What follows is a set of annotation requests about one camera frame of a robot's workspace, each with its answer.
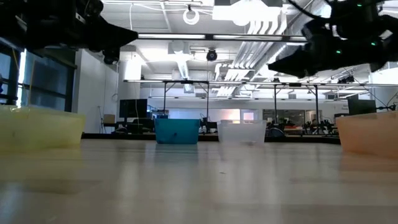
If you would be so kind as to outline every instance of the blue bin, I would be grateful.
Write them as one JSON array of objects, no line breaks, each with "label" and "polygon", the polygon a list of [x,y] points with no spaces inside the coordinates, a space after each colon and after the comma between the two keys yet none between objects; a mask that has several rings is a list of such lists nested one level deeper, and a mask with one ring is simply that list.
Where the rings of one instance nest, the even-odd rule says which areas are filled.
[{"label": "blue bin", "polygon": [[197,144],[199,127],[199,119],[156,119],[156,141],[159,144]]}]

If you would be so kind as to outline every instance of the wall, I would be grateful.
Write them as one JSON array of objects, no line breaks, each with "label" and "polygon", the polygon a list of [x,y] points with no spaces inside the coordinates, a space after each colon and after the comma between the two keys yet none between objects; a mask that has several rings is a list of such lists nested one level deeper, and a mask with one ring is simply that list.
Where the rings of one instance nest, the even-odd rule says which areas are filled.
[{"label": "wall", "polygon": [[[167,108],[169,118],[173,119],[200,119],[207,114],[206,108]],[[217,122],[222,119],[240,119],[239,109],[209,109],[210,121]]]},{"label": "wall", "polygon": [[116,114],[118,73],[86,50],[76,53],[75,86],[72,111],[86,115],[86,133],[99,133],[101,116]]}]

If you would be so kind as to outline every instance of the table surface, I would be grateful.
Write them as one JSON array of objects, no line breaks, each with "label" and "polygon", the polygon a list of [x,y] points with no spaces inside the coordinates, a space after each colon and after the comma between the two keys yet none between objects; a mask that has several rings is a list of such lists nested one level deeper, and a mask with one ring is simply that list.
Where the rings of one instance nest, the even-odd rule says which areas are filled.
[{"label": "table surface", "polygon": [[398,161],[332,144],[83,140],[0,155],[0,223],[398,220]]}]

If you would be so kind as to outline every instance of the computer monitor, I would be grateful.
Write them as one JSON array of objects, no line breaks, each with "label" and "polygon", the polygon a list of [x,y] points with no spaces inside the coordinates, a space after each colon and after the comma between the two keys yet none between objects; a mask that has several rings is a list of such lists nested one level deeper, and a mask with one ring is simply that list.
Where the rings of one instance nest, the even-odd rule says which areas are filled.
[{"label": "computer monitor", "polygon": [[375,100],[348,100],[349,115],[376,113]]},{"label": "computer monitor", "polygon": [[146,118],[148,100],[121,100],[119,107],[120,118]]}]

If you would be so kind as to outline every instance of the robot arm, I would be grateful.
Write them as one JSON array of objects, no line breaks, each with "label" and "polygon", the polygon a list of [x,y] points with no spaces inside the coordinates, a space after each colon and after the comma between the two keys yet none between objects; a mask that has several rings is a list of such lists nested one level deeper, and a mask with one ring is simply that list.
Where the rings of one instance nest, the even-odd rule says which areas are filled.
[{"label": "robot arm", "polygon": [[114,63],[120,47],[138,33],[109,24],[102,10],[100,0],[0,0],[0,37],[28,50],[61,46],[103,51],[105,63]]},{"label": "robot arm", "polygon": [[[373,0],[331,2],[329,19],[314,18],[304,25],[308,43],[292,55],[268,65],[270,70],[299,78],[319,71],[369,63],[372,72],[388,61],[398,60],[398,19],[379,16]],[[339,36],[333,36],[336,26]],[[380,35],[390,30],[386,39]]]}]

